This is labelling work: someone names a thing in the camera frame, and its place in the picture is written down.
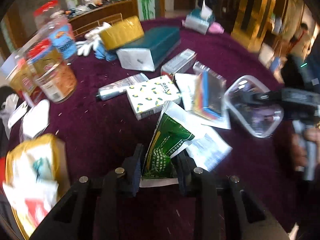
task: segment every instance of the red lid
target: red lid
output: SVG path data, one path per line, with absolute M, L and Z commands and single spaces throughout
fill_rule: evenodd
M 28 52 L 28 58 L 33 58 L 38 55 L 41 51 L 51 46 L 51 41 L 49 39 L 44 39 L 43 41 L 39 42 L 36 46 L 34 46 Z
M 47 2 L 46 4 L 44 4 L 43 6 L 38 8 L 37 10 L 35 10 L 33 13 L 33 16 L 37 17 L 40 14 L 43 14 L 44 12 L 48 11 L 50 8 L 53 8 L 57 5 L 58 5 L 58 0 L 52 0 L 50 2 Z

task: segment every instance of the clear plastic tray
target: clear plastic tray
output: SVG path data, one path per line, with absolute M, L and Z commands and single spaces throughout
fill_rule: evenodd
M 245 75 L 234 82 L 224 95 L 226 106 L 241 124 L 255 137 L 269 137 L 282 121 L 284 111 L 277 105 L 249 106 L 237 100 L 237 91 L 266 93 L 270 90 L 253 76 Z

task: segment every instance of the green packet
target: green packet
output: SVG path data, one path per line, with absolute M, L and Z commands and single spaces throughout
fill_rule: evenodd
M 142 186 L 143 180 L 176 178 L 171 158 L 204 135 L 203 125 L 194 116 L 176 103 L 166 101 L 145 157 L 140 186 L 163 186 L 158 183 L 150 185 L 150 182 L 148 186 Z

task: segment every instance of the wooden counter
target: wooden counter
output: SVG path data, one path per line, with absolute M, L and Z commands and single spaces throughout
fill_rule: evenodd
M 101 6 L 91 10 L 90 12 L 86 12 L 70 19 L 69 23 L 72 25 L 72 29 L 76 30 L 89 23 L 117 13 L 122 13 L 123 19 L 138 15 L 134 2 L 132 0 L 128 0 Z

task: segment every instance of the human hand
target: human hand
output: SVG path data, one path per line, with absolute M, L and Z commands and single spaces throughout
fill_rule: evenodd
M 320 163 L 320 129 L 307 129 L 304 137 L 306 140 L 317 144 L 317 163 Z M 299 141 L 300 136 L 298 134 L 294 134 L 292 136 L 291 143 L 291 158 L 295 168 L 299 166 L 305 167 L 308 163 L 306 149 L 299 145 Z

